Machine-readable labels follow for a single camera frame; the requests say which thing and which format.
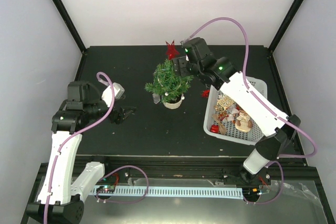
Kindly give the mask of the red star ornament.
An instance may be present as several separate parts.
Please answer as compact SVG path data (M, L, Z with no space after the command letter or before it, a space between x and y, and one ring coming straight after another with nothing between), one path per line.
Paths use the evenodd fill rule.
M172 60L176 56L180 55L180 53L177 51L175 47L175 40L173 40L171 43L166 41L166 46L167 46L166 55L168 60Z

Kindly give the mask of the clear battery box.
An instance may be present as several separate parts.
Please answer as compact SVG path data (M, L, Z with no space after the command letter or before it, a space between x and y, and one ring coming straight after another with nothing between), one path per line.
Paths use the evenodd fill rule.
M153 93L152 94L152 97L153 97L153 102L154 104L158 104L161 102L161 96L157 93Z

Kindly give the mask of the red berry sprig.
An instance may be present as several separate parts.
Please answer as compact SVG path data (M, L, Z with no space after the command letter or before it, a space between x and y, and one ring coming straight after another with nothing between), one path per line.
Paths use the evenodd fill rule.
M202 92L202 97L203 97L203 98L208 98L208 97L209 97L209 93L210 93L210 89L208 89L208 90L204 90L204 91Z

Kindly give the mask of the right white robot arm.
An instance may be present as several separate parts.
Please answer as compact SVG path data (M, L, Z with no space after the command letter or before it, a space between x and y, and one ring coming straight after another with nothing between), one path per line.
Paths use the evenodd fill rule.
M193 38L184 43L183 48L186 56L173 59L174 72L182 77L198 77L203 84L229 96L261 129L263 138L256 143L238 171L243 183L252 183L258 172L279 158L282 150L293 140L300 119L273 106L228 58L215 58L203 38Z

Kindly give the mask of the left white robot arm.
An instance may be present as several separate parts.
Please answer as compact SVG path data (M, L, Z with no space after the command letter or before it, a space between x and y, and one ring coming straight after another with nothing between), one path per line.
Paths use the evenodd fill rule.
M84 203L100 180L108 181L113 174L104 158L93 158L81 174L72 180L76 153L84 130L108 118L121 123L134 108L114 110L116 100L124 98L124 88L118 83L106 85L100 92L88 81L68 84L67 99L52 117L52 149L46 177L37 200L29 203L26 214L39 223L79 223Z

